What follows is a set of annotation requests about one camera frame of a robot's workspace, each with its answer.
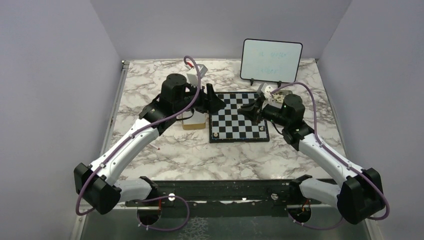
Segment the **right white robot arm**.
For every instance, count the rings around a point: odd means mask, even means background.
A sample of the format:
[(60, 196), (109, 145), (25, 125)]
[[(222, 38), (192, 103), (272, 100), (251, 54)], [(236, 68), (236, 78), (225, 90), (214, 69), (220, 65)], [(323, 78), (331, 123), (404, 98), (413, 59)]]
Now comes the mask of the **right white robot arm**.
[(311, 176), (299, 177), (292, 181), (288, 190), (292, 202), (320, 201), (336, 208), (342, 218), (353, 225), (387, 208), (380, 174), (373, 168), (364, 169), (354, 164), (327, 146), (303, 120), (305, 106), (300, 96), (288, 94), (282, 106), (277, 107), (267, 103), (261, 94), (237, 112), (254, 124), (266, 120), (282, 126), (283, 139), (316, 162), (335, 181), (330, 184)]

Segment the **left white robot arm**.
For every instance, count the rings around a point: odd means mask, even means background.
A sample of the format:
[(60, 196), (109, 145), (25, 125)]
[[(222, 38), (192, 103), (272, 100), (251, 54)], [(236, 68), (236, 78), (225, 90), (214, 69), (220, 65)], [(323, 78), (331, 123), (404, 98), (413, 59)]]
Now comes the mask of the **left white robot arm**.
[(130, 130), (106, 153), (89, 165), (79, 163), (74, 171), (75, 190), (78, 194), (75, 211), (85, 200), (101, 215), (110, 212), (117, 204), (141, 201), (152, 205), (157, 200), (153, 181), (147, 177), (136, 180), (119, 180), (129, 163), (151, 142), (161, 136), (184, 112), (214, 114), (224, 109), (221, 100), (208, 83), (205, 87), (193, 86), (179, 73), (169, 74), (161, 85), (161, 92), (146, 105)]

